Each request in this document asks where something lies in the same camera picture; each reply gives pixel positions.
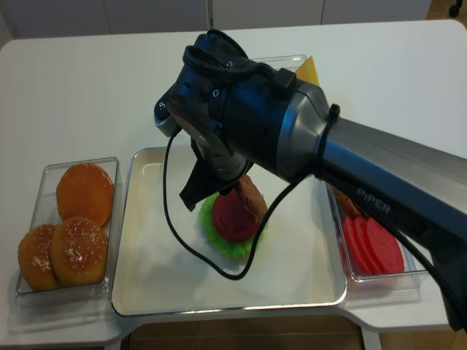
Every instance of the white table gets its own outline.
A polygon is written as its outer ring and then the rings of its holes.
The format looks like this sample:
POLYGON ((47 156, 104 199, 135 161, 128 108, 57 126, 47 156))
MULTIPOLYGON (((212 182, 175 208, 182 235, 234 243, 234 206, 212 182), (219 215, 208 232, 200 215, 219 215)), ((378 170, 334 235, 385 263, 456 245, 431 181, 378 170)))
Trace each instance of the white table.
MULTIPOLYGON (((342 116, 467 158, 467 33, 451 21, 229 31, 250 57, 313 55, 342 116), (441 130, 449 137, 440 137, 441 130)), ((28 231, 46 165, 132 156, 167 139, 154 103, 176 79, 198 33, 17 40, 0 52, 0 346, 111 344, 145 322, 108 301, 18 312, 17 246, 28 231)), ((238 312, 223 317, 341 314, 372 331, 446 327, 439 289, 359 295, 338 307, 238 312)))

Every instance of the plastic container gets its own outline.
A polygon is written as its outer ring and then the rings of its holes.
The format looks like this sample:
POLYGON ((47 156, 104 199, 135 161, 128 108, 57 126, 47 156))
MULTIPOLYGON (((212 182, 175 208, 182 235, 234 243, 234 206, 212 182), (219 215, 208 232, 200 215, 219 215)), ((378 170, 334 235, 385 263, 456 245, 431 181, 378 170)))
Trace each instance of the plastic container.
POLYGON ((296 71, 300 66, 305 63, 305 55, 270 57, 270 58, 253 58, 255 62, 266 63, 274 69, 286 68, 289 71, 296 71))
MULTIPOLYGON (((331 205, 331 211, 336 226, 337 239, 339 242, 339 252, 344 265, 344 272, 347 276, 349 290, 372 291, 372 290, 400 290, 420 288, 420 282, 428 277, 427 271, 414 259, 412 254, 402 246, 399 246, 404 258, 404 272, 402 273, 383 273, 379 275, 365 275, 358 267, 353 256, 350 253, 344 236, 342 223, 346 217, 345 212, 337 203, 336 198, 328 185, 328 196, 331 205)), ((426 256, 428 251, 415 244, 426 256)))
POLYGON ((43 224, 58 224, 62 221, 60 214, 58 213, 55 191, 66 170, 70 166, 79 163, 94 163, 103 168, 107 174, 109 174, 115 188, 112 216, 109 222, 103 227, 105 233, 109 237, 109 250, 105 277, 102 281, 95 284, 59 287, 56 289, 35 292, 30 288, 20 273, 16 286, 16 303, 19 306, 38 306, 49 303, 70 303, 74 301, 99 299, 106 297, 112 290, 111 284, 115 273, 115 261, 118 246, 120 244, 121 224, 123 218, 123 186, 117 158, 109 157, 47 166, 42 174, 36 207, 31 221, 31 229, 43 224))

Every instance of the toy meat patty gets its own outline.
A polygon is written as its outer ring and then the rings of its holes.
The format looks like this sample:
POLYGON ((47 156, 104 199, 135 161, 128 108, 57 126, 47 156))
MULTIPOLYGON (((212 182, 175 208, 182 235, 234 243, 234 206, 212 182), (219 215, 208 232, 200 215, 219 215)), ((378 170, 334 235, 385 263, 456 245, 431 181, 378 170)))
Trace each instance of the toy meat patty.
POLYGON ((227 257, 244 257, 268 208, 248 175, 227 195, 212 195, 201 207, 204 233, 214 248, 227 257))
POLYGON ((18 247, 21 273, 32 290, 56 288, 59 284, 50 262, 50 245, 55 225, 46 224, 29 231, 18 247))
POLYGON ((360 215, 368 218, 367 213, 360 209, 355 203, 353 203, 352 200, 349 197, 347 197, 344 193, 342 193, 335 187, 331 187, 331 192, 334 194, 334 197, 336 197, 337 202, 345 211, 345 214, 347 214, 351 219, 354 219, 360 215))
POLYGON ((97 283, 104 278, 109 240, 105 232, 84 217, 57 226, 50 247, 53 270, 68 285, 97 283))
POLYGON ((69 168, 57 186, 58 212, 62 220, 85 217, 103 226, 110 218, 114 186, 104 169, 92 163, 69 168))

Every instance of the black cable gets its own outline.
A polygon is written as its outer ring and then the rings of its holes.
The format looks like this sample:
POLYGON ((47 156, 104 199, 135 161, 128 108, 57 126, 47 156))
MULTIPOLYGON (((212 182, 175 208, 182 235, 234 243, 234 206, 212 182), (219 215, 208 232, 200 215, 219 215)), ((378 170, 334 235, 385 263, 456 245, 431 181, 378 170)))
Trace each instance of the black cable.
POLYGON ((337 104, 331 104, 331 108, 329 109, 328 122, 326 123, 326 127, 323 131, 323 134, 321 135, 320 144, 318 144, 318 149, 316 152, 316 165, 314 166, 314 176, 317 179, 321 179, 321 171, 323 170, 323 155, 324 150, 326 148, 326 141, 328 139, 329 131, 331 131, 331 128, 339 119, 340 113, 341 107, 339 107, 339 105, 337 104))
POLYGON ((455 296, 452 289, 444 280, 443 276, 436 270, 436 268, 431 264, 431 262, 414 246, 406 236, 404 236, 401 231, 397 229, 390 221, 386 219, 386 217, 381 214, 380 211, 374 209, 371 206, 368 206, 367 202, 362 201, 353 191, 346 191, 342 188, 342 182, 344 180, 337 179, 335 175, 331 175, 330 173, 326 172, 324 176, 326 182, 335 186, 338 190, 341 190, 345 195, 347 195, 353 202, 359 205, 362 209, 367 211, 371 217, 373 217, 379 224, 381 224, 384 229, 386 229, 391 235, 393 235, 403 246, 407 248, 407 250, 417 259, 420 264, 426 269, 426 271, 430 274, 430 276, 434 279, 434 281, 438 284, 439 289, 447 299, 447 301, 451 304, 452 310, 455 312, 456 317, 459 319, 460 323, 462 324, 462 328, 467 333, 467 320, 465 315, 462 314, 461 310, 463 310, 462 303, 458 300, 455 296))
POLYGON ((131 339, 132 334, 133 333, 130 333, 128 337, 126 338, 126 350, 130 350, 130 339, 131 339))
POLYGON ((181 238, 180 236, 178 235, 177 231, 175 230, 175 227, 173 226, 173 224, 171 223, 171 220, 170 220, 170 217, 169 217, 169 210, 167 209, 167 187, 166 187, 166 177, 167 177, 167 161, 169 159, 169 150, 170 150, 170 146, 173 142, 173 140, 175 139, 175 136, 177 136, 177 134, 181 131, 182 129, 180 127, 178 127, 172 134, 172 136, 170 136, 170 139, 169 139, 169 143, 167 144, 167 149, 166 149, 166 154, 164 156, 164 162, 163 162, 163 177, 162 177, 162 182, 163 182, 163 211, 164 211, 164 214, 166 215, 166 220, 167 220, 167 224, 169 225, 169 228, 170 228, 170 231, 174 234, 174 237, 179 241, 180 244, 182 244, 182 246, 188 250, 191 254, 193 254, 195 257, 203 260, 206 264, 208 264, 209 266, 211 266, 212 268, 214 268, 222 277, 225 277, 227 279, 231 279, 231 280, 234 280, 234 281, 237 281, 239 279, 243 279, 245 277, 245 275, 247 274, 248 270, 250 269, 251 267, 251 264, 253 262, 253 258, 255 257, 255 251, 256 251, 256 246, 258 245, 258 240, 260 238, 260 235, 261 235, 261 232, 263 231, 264 229, 264 226, 266 226, 266 223, 268 222, 269 220, 269 217, 272 215, 273 211, 275 210, 275 208, 279 205, 279 203, 281 202, 282 199, 284 199, 284 197, 286 195, 288 195, 290 193, 290 191, 292 191, 300 182, 302 182, 306 177, 308 177, 310 175, 310 172, 309 171, 305 171, 303 172, 302 174, 300 174, 296 180, 294 180, 293 182, 291 182, 278 196, 277 198, 274 200, 274 202, 272 202, 271 206, 268 208, 268 211, 266 212, 266 215, 264 215, 264 218, 263 220, 261 221, 260 223, 260 226, 258 228, 258 230, 256 231, 256 234, 255 234, 255 237, 253 239, 253 243, 252 243, 252 248, 251 248, 251 252, 250 252, 250 256, 248 257, 248 261, 247 261, 247 264, 245 265, 244 269, 242 270, 241 273, 239 273, 238 275, 232 275, 230 273, 226 273, 222 268, 220 268, 219 266, 217 266, 214 262, 212 262, 210 259, 208 259, 207 257, 205 257, 204 255, 198 253, 196 250, 192 249, 190 246, 188 246, 181 238))

